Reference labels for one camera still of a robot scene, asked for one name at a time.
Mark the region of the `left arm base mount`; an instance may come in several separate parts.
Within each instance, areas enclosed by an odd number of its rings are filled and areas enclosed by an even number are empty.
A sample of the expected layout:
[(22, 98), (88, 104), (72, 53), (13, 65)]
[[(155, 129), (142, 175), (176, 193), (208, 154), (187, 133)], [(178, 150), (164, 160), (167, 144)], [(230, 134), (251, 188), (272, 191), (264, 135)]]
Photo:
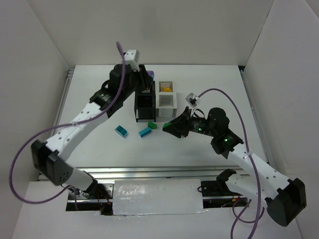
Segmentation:
[(94, 211), (99, 215), (113, 215), (114, 184), (99, 184), (93, 194), (85, 193), (79, 189), (70, 188), (66, 203), (67, 212)]

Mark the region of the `yellow lego brick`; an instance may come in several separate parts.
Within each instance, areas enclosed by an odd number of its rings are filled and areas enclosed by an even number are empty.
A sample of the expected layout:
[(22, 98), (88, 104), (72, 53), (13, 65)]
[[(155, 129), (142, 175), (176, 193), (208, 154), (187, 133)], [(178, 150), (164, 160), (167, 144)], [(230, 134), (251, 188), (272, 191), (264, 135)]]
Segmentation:
[(172, 89), (170, 87), (163, 87), (162, 92), (172, 92)]

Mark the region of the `purple round flower lego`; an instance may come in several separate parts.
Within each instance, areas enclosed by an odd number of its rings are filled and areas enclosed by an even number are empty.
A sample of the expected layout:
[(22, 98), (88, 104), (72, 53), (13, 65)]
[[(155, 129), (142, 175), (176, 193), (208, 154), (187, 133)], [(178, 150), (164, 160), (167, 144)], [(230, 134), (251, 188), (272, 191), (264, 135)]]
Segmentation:
[(154, 71), (147, 71), (147, 74), (152, 78), (155, 77)]

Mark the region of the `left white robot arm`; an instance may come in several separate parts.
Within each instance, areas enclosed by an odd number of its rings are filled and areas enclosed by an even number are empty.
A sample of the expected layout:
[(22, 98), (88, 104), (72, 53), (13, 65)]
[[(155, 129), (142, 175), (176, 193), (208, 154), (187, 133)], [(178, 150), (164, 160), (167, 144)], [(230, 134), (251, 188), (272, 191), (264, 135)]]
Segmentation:
[(33, 164), (54, 185), (70, 185), (89, 196), (99, 191), (98, 181), (89, 173), (67, 163), (74, 149), (100, 124), (108, 120), (133, 93), (150, 88), (153, 78), (143, 64), (136, 70), (129, 64), (116, 65), (101, 88), (89, 99), (70, 126), (64, 126), (45, 142), (31, 145)]

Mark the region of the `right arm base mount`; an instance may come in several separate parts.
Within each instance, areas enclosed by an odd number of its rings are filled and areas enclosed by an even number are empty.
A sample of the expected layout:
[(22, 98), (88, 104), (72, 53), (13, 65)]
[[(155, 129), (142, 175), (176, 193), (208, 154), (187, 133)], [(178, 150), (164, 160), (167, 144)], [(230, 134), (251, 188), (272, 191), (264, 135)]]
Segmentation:
[(230, 176), (238, 176), (235, 170), (226, 169), (215, 180), (201, 181), (197, 191), (203, 197), (203, 208), (230, 208), (237, 202), (236, 207), (242, 207), (247, 204), (246, 197), (231, 192), (226, 186)]

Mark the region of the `small green lego brick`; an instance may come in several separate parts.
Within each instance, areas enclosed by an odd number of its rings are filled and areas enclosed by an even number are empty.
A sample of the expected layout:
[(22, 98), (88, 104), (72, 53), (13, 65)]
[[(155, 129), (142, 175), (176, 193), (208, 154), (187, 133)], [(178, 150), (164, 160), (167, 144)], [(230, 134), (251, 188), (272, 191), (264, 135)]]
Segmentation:
[(162, 127), (165, 128), (165, 127), (167, 127), (167, 126), (169, 126), (169, 125), (170, 125), (170, 123), (167, 122), (167, 123), (164, 123), (164, 125), (163, 125)]

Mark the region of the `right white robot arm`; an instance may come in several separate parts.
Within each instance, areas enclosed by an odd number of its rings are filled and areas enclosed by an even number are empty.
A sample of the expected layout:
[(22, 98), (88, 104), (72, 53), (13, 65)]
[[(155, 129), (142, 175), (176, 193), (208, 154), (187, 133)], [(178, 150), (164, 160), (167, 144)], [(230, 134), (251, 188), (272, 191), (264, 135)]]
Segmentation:
[(305, 184), (299, 178), (281, 174), (248, 150), (244, 141), (229, 129), (229, 122), (221, 108), (212, 108), (203, 118), (192, 116), (191, 109), (186, 107), (162, 129), (177, 138), (187, 137), (190, 132), (211, 137), (210, 144), (216, 154), (252, 176), (252, 179), (242, 178), (234, 170), (227, 169), (217, 177), (219, 188), (260, 200), (273, 221), (288, 226), (307, 205)]

